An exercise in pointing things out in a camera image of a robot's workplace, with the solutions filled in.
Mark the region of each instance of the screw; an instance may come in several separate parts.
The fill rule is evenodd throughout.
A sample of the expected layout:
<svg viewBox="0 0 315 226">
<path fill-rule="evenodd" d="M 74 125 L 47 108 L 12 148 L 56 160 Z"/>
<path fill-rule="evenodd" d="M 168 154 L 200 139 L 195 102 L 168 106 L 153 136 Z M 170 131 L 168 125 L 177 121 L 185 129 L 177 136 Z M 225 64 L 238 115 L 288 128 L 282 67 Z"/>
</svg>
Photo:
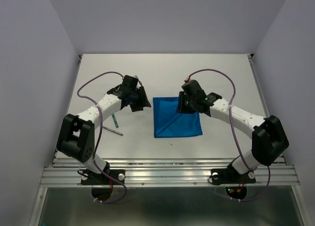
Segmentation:
<svg viewBox="0 0 315 226">
<path fill-rule="evenodd" d="M 248 173 L 248 177 L 249 177 L 250 179 L 254 179 L 254 178 L 255 178 L 254 172 L 249 172 L 249 173 Z"/>
<path fill-rule="evenodd" d="M 119 179 L 119 181 L 122 181 L 122 180 L 125 179 L 125 176 L 124 176 L 122 173 L 120 173 L 120 174 L 118 175 L 118 179 Z"/>
</svg>

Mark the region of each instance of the white wall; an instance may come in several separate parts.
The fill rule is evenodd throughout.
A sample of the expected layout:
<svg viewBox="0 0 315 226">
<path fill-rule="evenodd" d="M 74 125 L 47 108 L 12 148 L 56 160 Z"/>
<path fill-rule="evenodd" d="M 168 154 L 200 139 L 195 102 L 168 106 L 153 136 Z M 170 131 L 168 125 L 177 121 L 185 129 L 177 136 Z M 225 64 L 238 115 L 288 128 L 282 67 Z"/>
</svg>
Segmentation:
<svg viewBox="0 0 315 226">
<path fill-rule="evenodd" d="M 49 0 L 0 0 L 0 225 L 28 225 L 78 56 Z"/>
<path fill-rule="evenodd" d="M 50 0 L 82 53 L 254 53 L 285 0 Z"/>
<path fill-rule="evenodd" d="M 286 0 L 254 62 L 271 113 L 279 116 L 315 222 L 315 0 Z"/>
</svg>

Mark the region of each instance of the glass panel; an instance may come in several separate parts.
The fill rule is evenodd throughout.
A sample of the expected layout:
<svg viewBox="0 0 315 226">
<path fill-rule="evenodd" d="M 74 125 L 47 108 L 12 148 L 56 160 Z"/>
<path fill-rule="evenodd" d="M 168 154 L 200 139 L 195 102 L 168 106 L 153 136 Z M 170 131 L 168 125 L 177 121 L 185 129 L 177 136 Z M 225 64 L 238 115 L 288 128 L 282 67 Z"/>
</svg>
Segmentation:
<svg viewBox="0 0 315 226">
<path fill-rule="evenodd" d="M 262 187 L 248 188 L 248 196 Z M 47 226 L 300 226 L 292 188 L 269 187 L 255 201 L 237 203 L 215 188 L 129 189 L 120 203 L 93 202 L 89 188 L 50 188 L 39 225 Z M 114 189 L 121 194 L 123 189 Z M 217 188 L 225 194 L 224 188 Z"/>
</svg>

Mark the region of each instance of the black mounting bracket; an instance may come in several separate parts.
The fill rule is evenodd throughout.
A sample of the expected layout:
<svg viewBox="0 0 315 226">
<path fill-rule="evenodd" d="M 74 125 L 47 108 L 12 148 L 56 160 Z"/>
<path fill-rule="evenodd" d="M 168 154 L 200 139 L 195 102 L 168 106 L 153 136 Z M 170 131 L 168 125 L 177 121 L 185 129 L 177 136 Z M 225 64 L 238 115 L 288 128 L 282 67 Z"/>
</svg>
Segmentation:
<svg viewBox="0 0 315 226">
<path fill-rule="evenodd" d="M 121 183 L 125 183 L 125 179 L 119 180 L 118 175 L 123 174 L 125 176 L 126 171 L 124 169 L 110 169 L 107 171 L 107 174 L 111 176 L 112 178 L 120 181 Z M 84 169 L 82 171 L 82 174 L 87 176 L 86 180 L 83 180 L 84 177 L 81 178 L 81 185 L 83 186 L 91 186 L 91 185 L 119 185 L 119 183 L 116 183 L 114 181 L 111 181 L 109 178 L 104 176 L 103 174 L 97 174 L 92 171 L 89 171 L 88 169 Z"/>
<path fill-rule="evenodd" d="M 211 169 L 211 176 L 209 176 L 208 181 L 216 186 L 221 184 L 239 184 L 243 179 L 246 184 L 256 183 L 255 177 L 251 178 L 250 176 L 255 176 L 252 171 L 234 177 L 227 168 L 213 168 Z"/>
</svg>

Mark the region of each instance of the folded blue cloth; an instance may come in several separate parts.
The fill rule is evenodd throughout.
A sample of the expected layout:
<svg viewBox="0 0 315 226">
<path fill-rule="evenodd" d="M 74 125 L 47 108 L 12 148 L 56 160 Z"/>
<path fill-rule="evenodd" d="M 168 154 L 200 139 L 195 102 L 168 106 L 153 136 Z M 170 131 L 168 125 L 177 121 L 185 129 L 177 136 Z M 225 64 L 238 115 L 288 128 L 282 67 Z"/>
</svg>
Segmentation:
<svg viewBox="0 0 315 226">
<path fill-rule="evenodd" d="M 178 97 L 154 97 L 154 137 L 188 137 L 202 135 L 199 113 L 177 113 Z"/>
</svg>

